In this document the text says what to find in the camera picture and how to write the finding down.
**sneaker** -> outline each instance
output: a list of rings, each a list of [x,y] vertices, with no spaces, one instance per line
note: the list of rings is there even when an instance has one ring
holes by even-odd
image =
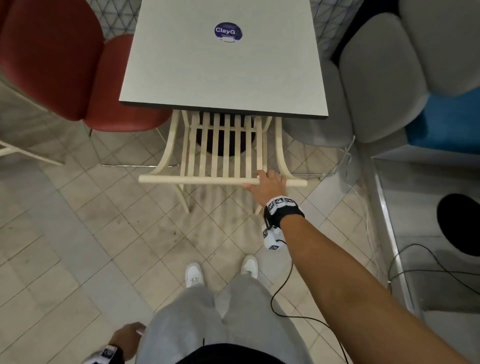
[[[198,263],[190,263],[187,266],[185,271],[185,284],[187,288],[205,285],[204,274],[202,272],[202,267]]]
[[[253,255],[247,255],[241,265],[240,274],[248,274],[252,278],[258,278],[257,258]]]

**gray chair seat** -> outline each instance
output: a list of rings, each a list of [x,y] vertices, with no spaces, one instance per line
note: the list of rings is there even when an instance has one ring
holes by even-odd
[[[340,76],[357,140],[369,143],[401,129],[423,110],[429,93],[400,20],[377,15],[345,46]]]
[[[322,76],[328,118],[325,120],[282,118],[283,130],[304,144],[346,147],[353,138],[353,131],[337,67],[331,61],[323,61]]]
[[[400,0],[430,89],[458,96],[480,86],[480,1]]]

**forearm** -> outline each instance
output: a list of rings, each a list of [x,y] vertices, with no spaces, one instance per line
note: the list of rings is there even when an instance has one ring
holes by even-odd
[[[297,270],[355,363],[466,363],[302,216],[284,217],[281,229]]]

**gray pants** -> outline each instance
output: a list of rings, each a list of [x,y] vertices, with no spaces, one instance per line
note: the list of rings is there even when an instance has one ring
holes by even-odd
[[[175,364],[203,344],[230,343],[270,354],[286,364],[312,364],[289,318],[270,308],[270,292],[256,279],[237,275],[229,284],[230,308],[222,319],[206,287],[186,289],[146,328],[137,364]],[[274,300],[274,309],[284,314]]]

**black circle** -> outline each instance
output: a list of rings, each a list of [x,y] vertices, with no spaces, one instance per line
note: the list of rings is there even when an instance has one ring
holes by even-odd
[[[455,248],[468,255],[480,256],[478,202],[464,194],[448,194],[438,203],[437,221],[443,235]]]
[[[200,112],[200,124],[203,125],[204,123],[204,113]],[[214,113],[210,113],[210,125],[213,125],[214,122]],[[230,120],[227,120],[230,123],[230,126],[235,126],[235,115],[230,114]],[[225,126],[225,114],[220,114],[220,126]],[[241,115],[241,122],[240,126],[245,126],[245,115]],[[252,133],[252,143],[255,139],[255,134]],[[223,143],[224,143],[224,135],[225,131],[219,130],[218,131],[218,155],[223,156]],[[202,130],[197,129],[197,136],[196,141],[198,145],[202,145]],[[240,153],[243,153],[245,149],[247,149],[247,133],[240,132]],[[213,130],[209,130],[207,133],[207,152],[212,154],[213,150]],[[230,139],[229,139],[229,146],[228,146],[228,155],[234,156],[235,155],[235,132],[230,132]]]

